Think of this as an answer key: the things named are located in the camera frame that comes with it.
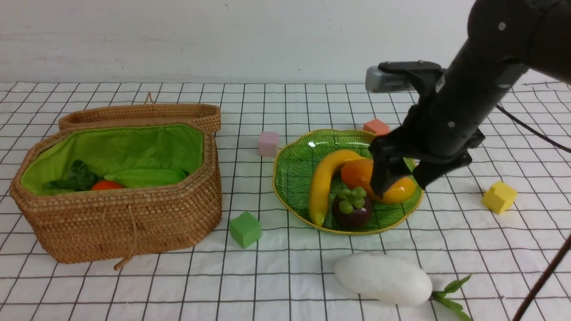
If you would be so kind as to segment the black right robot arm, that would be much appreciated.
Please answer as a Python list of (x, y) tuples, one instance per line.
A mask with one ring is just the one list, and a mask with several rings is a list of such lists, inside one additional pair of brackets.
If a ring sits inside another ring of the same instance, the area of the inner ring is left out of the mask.
[(570, 16), (568, 0), (477, 0), (468, 38), (447, 69), (426, 61), (369, 67), (367, 91), (419, 94), (402, 124), (369, 146), (373, 192), (382, 197), (409, 175), (424, 189), (471, 164), (469, 149), (485, 139), (480, 124), (526, 71), (569, 84), (571, 49), (563, 36), (570, 35)]

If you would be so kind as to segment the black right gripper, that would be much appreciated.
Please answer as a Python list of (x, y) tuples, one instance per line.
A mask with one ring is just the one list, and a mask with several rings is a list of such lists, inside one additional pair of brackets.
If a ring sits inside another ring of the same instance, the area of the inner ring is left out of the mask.
[(508, 89), (528, 71), (512, 59), (488, 61), (465, 43), (433, 95), (413, 105), (401, 126), (373, 140), (370, 187), (383, 198), (398, 180), (411, 175), (402, 158), (420, 159), (415, 180), (422, 189), (472, 163), (466, 152), (483, 140), (480, 124)]

